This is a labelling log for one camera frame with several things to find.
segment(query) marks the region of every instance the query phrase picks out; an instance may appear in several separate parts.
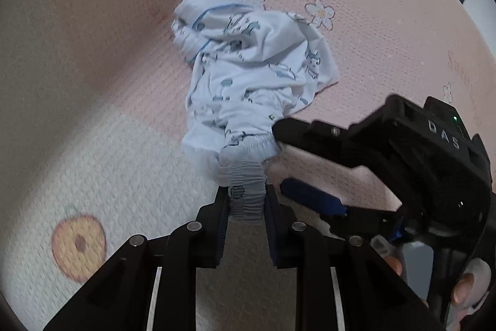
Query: baby clothing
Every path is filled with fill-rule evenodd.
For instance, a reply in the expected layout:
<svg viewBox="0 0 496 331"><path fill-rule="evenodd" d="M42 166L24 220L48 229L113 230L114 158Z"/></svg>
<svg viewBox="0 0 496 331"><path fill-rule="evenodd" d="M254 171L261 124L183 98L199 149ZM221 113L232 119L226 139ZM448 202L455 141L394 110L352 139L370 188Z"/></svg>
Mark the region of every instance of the baby clothing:
<svg viewBox="0 0 496 331"><path fill-rule="evenodd" d="M279 151L272 125L338 81L331 51L294 13L183 0L175 15L174 44L193 65L183 150L197 170L229 187L232 217L237 208L239 219L260 219L262 163Z"/></svg>

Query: pink surface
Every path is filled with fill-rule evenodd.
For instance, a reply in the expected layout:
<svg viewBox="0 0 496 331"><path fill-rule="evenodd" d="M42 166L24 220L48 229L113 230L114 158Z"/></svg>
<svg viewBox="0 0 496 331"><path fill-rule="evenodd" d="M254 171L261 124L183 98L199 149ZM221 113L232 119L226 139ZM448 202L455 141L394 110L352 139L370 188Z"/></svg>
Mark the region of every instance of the pink surface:
<svg viewBox="0 0 496 331"><path fill-rule="evenodd" d="M320 29L333 50L341 80L298 117L347 126L376 109L390 93L418 104L435 96L458 109L469 133L481 133L494 163L496 65L458 0L319 1L335 11L332 30L324 25ZM74 58L91 87L125 114L177 141L185 131L184 98L190 77L172 46L169 29L179 2L58 0ZM264 6L311 19L305 5L316 2L265 0ZM77 28L89 24L94 30ZM395 205L383 185L363 169L351 173L316 158L284 153L271 173L278 181L289 172L349 202Z"/></svg>

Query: flower print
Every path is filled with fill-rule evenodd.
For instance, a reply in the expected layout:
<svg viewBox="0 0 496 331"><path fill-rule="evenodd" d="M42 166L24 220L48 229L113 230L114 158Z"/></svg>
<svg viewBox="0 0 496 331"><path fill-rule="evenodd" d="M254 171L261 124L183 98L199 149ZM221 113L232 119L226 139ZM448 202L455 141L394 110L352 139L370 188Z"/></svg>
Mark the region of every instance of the flower print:
<svg viewBox="0 0 496 331"><path fill-rule="evenodd" d="M307 3L305 10L313 16L311 25L317 29L324 25L328 30L332 30L332 21L334 9L331 6L324 6L321 0L315 0L315 3Z"/></svg>

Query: screw head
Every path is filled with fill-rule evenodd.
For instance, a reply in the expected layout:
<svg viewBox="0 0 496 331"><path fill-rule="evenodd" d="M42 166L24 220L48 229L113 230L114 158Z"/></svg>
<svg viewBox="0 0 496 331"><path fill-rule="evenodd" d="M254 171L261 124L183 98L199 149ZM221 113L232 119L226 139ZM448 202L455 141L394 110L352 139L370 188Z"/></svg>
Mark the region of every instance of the screw head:
<svg viewBox="0 0 496 331"><path fill-rule="evenodd" d="M305 222L293 222L291 228L297 232L302 232L307 228L307 224Z"/></svg>
<svg viewBox="0 0 496 331"><path fill-rule="evenodd" d="M187 225L186 225L186 228L190 231L190 232L197 232L198 230L200 230L202 228L202 224L200 222L197 222L196 220L192 221L192 222L189 222Z"/></svg>
<svg viewBox="0 0 496 331"><path fill-rule="evenodd" d="M364 243L364 239L362 239L360 236L350 236L348 239L348 243L350 243L352 246L355 247L360 247Z"/></svg>
<svg viewBox="0 0 496 331"><path fill-rule="evenodd" d="M141 236L140 234L135 234L129 239L129 244L131 244L133 247L141 246L144 242L145 237Z"/></svg>

